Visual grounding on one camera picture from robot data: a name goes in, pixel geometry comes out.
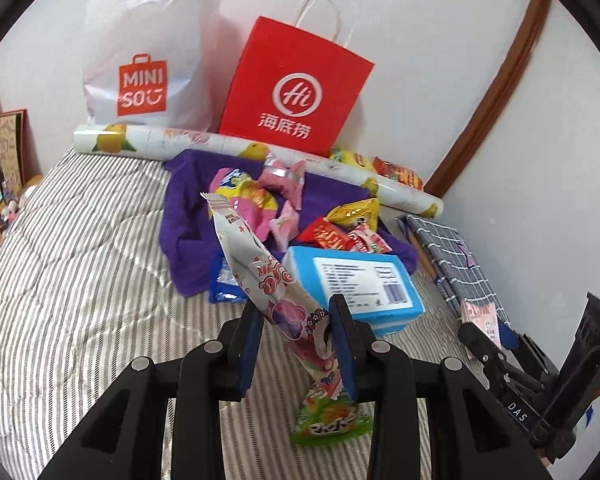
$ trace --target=cardboard box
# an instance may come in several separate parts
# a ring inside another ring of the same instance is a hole
[[[282,265],[324,308],[333,294],[343,294],[351,317],[369,323],[376,336],[397,332],[424,313],[397,256],[294,246]]]

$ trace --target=gummy candy package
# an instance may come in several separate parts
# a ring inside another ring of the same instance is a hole
[[[380,201],[377,198],[368,198],[334,207],[325,218],[344,227],[347,231],[355,229],[360,224],[366,224],[372,231],[377,231],[379,213]]]
[[[420,177],[409,168],[404,168],[402,166],[398,166],[397,164],[385,162],[381,158],[377,157],[374,159],[373,166],[378,174],[390,178],[391,180],[396,180],[405,186],[411,186],[415,189],[419,189],[420,191],[422,191],[424,188],[423,181],[421,181]]]
[[[302,401],[293,444],[325,446],[371,432],[372,419],[342,390],[330,399],[317,384],[312,384]]]
[[[302,209],[305,166],[306,160],[301,160],[287,168],[271,153],[268,153],[258,184],[264,189],[279,191],[280,195],[291,202],[296,211],[300,211]]]
[[[269,222],[276,217],[278,202],[243,170],[221,168],[209,185],[209,191],[223,195],[237,210],[260,241],[269,236]]]
[[[330,316],[264,247],[225,196],[201,193],[211,208],[218,241],[236,282],[285,337],[328,397],[342,390]]]
[[[366,224],[360,224],[347,236],[353,240],[352,251],[357,253],[384,254],[391,251],[391,246],[384,241],[384,238],[373,232]]]
[[[371,173],[376,173],[376,168],[374,168],[374,165],[368,157],[359,155],[355,152],[350,152],[349,150],[333,148],[329,158],[347,164],[348,166],[355,166],[357,168],[362,168],[363,170],[371,171]]]

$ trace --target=plaid notebook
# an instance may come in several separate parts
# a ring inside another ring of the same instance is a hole
[[[510,327],[500,300],[458,231],[412,214],[401,216],[398,224],[405,235],[408,230],[415,234],[436,271],[436,285],[456,316],[460,317],[462,300],[478,305],[493,302],[498,319]]]

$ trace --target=striped bedding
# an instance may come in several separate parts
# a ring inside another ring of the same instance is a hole
[[[136,356],[161,362],[214,338],[240,306],[183,298],[158,245],[168,174],[158,162],[79,155],[52,168],[0,247],[0,460],[15,480],[36,478],[110,382]],[[415,358],[468,363],[454,316],[419,269],[427,313],[385,339]],[[303,449],[289,444],[308,375],[265,326],[253,386],[223,403],[230,479],[366,478],[370,438]],[[164,435],[170,477],[174,401]],[[430,478],[424,404],[422,477]]]

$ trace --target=rolled wallpaper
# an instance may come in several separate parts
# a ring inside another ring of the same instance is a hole
[[[439,198],[385,176],[274,144],[229,137],[209,132],[177,130],[135,124],[84,124],[74,132],[74,148],[79,153],[131,156],[150,160],[169,160],[183,150],[224,153],[264,161],[267,150],[283,164],[291,166],[306,160],[306,170],[369,189],[384,205],[426,218],[440,216]]]

